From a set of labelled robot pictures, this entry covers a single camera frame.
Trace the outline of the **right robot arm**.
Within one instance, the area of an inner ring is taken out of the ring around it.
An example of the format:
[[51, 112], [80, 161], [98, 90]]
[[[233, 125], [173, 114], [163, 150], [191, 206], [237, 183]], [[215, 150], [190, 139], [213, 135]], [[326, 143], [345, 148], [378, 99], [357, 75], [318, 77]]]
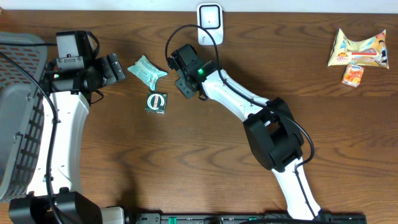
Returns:
[[307, 139], [286, 102], [257, 96], [234, 81], [217, 63], [202, 61], [186, 44], [172, 52], [167, 64], [178, 73], [175, 82], [186, 98], [195, 93], [214, 100], [243, 123], [249, 147], [258, 163], [271, 171], [287, 202], [287, 212], [299, 220], [314, 220], [321, 207], [306, 179], [302, 146]]

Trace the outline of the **cream snack bag blue trim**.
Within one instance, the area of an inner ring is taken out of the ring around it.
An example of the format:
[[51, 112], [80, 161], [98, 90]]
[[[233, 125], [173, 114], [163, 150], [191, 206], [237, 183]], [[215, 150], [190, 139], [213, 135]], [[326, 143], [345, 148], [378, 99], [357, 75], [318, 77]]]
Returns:
[[369, 39], [353, 41], [339, 29], [333, 42], [328, 66], [349, 64], [389, 69], [386, 30]]

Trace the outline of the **dark green square packet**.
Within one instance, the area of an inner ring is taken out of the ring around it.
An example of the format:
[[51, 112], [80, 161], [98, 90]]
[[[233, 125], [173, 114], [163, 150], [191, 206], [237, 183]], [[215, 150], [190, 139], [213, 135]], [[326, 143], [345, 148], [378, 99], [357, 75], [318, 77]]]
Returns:
[[145, 110], [150, 113], [164, 114], [167, 106], [167, 94], [151, 91], [148, 93]]

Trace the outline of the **light teal crinkled packet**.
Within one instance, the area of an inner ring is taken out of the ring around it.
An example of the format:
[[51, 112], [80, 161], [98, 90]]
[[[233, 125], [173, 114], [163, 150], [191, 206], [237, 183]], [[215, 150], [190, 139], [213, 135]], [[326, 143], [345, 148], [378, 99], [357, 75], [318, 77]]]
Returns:
[[140, 79], [152, 91], [155, 90], [158, 79], [167, 75], [167, 72], [161, 71], [151, 64], [145, 55], [142, 55], [141, 58], [136, 61], [134, 65], [128, 67], [127, 70]]

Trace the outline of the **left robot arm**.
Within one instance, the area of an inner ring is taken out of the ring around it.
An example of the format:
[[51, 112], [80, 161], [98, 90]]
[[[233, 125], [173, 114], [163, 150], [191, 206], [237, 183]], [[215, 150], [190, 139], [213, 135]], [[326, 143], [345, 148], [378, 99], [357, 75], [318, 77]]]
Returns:
[[89, 31], [56, 34], [58, 57], [31, 34], [1, 34], [1, 202], [13, 223], [129, 223], [81, 191], [80, 156], [92, 95], [124, 79]]

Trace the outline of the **orange white tissue pack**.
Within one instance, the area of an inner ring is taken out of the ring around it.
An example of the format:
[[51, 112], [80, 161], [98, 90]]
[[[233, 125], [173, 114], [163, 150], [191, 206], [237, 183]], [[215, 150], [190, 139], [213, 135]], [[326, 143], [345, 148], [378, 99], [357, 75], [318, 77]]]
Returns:
[[343, 74], [341, 82], [357, 88], [360, 83], [364, 73], [364, 68], [359, 65], [349, 64]]

